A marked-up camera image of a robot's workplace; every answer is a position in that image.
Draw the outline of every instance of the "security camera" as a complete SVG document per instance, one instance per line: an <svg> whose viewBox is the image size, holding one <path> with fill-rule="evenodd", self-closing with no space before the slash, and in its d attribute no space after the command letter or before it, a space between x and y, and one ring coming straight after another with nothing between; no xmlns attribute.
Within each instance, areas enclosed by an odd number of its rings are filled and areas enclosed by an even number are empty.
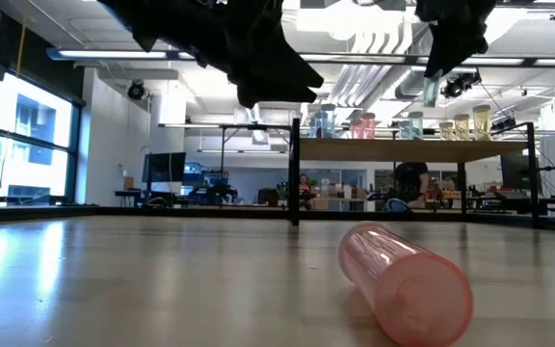
<svg viewBox="0 0 555 347"><path fill-rule="evenodd" d="M146 89L143 81L132 81L132 86L127 90L127 95L132 100L143 100L146 97Z"/></svg>

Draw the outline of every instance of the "pink cylinder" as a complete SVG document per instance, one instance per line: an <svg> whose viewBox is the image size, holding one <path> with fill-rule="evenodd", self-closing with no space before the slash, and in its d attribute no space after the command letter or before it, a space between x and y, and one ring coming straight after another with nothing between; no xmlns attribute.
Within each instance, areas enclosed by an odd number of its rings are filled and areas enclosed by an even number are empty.
<svg viewBox="0 0 555 347"><path fill-rule="evenodd" d="M400 345L446 347L468 328L472 290L449 260L370 222L344 234L338 255L346 277Z"/></svg>
<svg viewBox="0 0 555 347"><path fill-rule="evenodd" d="M353 139L364 139L363 121L351 120L351 131L353 132Z"/></svg>
<svg viewBox="0 0 555 347"><path fill-rule="evenodd" d="M361 116L361 120L363 121L363 137L373 140L376 137L376 115L366 113Z"/></svg>

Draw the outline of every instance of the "wooden shelf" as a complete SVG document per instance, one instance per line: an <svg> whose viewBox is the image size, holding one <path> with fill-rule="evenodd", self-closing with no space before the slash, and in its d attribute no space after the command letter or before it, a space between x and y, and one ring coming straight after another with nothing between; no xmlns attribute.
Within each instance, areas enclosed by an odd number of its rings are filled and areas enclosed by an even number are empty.
<svg viewBox="0 0 555 347"><path fill-rule="evenodd" d="M525 141L301 139L301 160L467 163L526 148Z"/></svg>

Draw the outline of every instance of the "computer monitor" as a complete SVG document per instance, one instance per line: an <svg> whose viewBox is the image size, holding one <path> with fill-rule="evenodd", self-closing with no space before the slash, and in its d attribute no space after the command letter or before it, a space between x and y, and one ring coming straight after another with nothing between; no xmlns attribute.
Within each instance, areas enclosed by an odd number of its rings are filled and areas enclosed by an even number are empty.
<svg viewBox="0 0 555 347"><path fill-rule="evenodd" d="M143 166L143 182L182 182L184 167L185 152L147 154Z"/></svg>
<svg viewBox="0 0 555 347"><path fill-rule="evenodd" d="M500 156L502 185L515 190L530 190L530 163L527 155L509 154ZM542 191L541 176L537 170L539 192Z"/></svg>

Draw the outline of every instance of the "black cloth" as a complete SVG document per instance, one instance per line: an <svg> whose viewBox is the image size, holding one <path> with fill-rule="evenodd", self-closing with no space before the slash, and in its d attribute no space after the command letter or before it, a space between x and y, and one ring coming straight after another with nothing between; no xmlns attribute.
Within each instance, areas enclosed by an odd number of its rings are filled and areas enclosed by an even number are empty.
<svg viewBox="0 0 555 347"><path fill-rule="evenodd" d="M425 163L402 163L395 169L395 178L398 182L399 199L409 202L421 196L422 174L428 173Z"/></svg>

